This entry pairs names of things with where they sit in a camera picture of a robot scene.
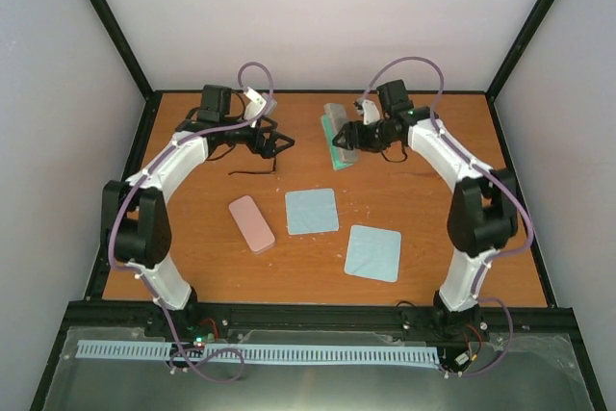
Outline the grey green glasses case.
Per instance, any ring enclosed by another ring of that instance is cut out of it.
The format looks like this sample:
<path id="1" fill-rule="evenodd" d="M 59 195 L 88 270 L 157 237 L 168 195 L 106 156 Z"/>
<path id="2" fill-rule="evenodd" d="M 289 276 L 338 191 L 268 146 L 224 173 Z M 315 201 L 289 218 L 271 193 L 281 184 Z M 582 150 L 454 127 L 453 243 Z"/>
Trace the grey green glasses case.
<path id="1" fill-rule="evenodd" d="M 346 109 L 342 104 L 326 103 L 324 105 L 324 114 L 321 116 L 321 126 L 325 134 L 334 170 L 342 170 L 351 167 L 358 161 L 358 154 L 356 151 L 340 146 L 340 143 L 346 140 L 345 136 L 340 135 L 340 133 L 347 122 L 349 122 L 349 119 Z"/>

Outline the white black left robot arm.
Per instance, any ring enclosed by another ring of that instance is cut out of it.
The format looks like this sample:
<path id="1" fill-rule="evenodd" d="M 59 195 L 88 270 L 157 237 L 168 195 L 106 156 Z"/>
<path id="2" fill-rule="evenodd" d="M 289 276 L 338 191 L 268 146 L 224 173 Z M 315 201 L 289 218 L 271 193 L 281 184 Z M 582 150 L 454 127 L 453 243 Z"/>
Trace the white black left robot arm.
<path id="1" fill-rule="evenodd" d="M 199 106 L 189 110 L 162 151 L 126 180 L 108 182 L 102 192 L 100 237 L 110 267 L 142 280 L 154 303 L 168 309 L 167 326 L 183 337 L 198 329 L 200 313 L 189 304 L 194 290 L 170 255 L 167 203 L 223 144 L 244 144 L 251 153 L 269 159 L 295 143 L 277 132 L 269 117 L 275 106 L 272 92 L 245 87 L 240 94 L 244 109 L 238 116 L 230 114 L 233 95 L 227 87 L 205 86 Z"/>

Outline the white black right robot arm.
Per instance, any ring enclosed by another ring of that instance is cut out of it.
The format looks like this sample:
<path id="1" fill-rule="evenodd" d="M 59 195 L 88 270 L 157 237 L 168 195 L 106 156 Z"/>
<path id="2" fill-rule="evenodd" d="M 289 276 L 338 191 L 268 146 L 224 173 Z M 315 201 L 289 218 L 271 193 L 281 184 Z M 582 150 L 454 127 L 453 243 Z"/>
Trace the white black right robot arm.
<path id="1" fill-rule="evenodd" d="M 447 232 L 453 254 L 444 283 L 435 293 L 432 325 L 443 337 L 477 321 L 478 296 L 493 260 L 518 232 L 512 198 L 513 174 L 479 161 L 428 107 L 413 104 L 400 80 L 377 89 L 378 100 L 358 98 L 360 116 L 336 130 L 333 144 L 345 150 L 380 153 L 398 142 L 423 157 L 449 187 Z"/>

